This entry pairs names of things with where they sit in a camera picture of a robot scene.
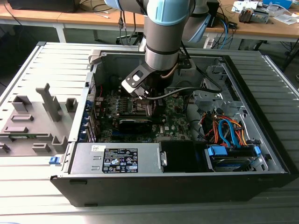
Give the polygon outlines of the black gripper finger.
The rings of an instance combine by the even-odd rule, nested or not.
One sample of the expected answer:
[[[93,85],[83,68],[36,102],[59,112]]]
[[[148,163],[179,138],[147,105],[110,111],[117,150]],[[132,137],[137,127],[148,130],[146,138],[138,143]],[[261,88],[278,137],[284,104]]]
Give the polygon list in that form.
[[[153,101],[153,109],[152,109],[152,117],[158,118],[159,116],[164,114],[166,108],[164,99],[157,99]]]

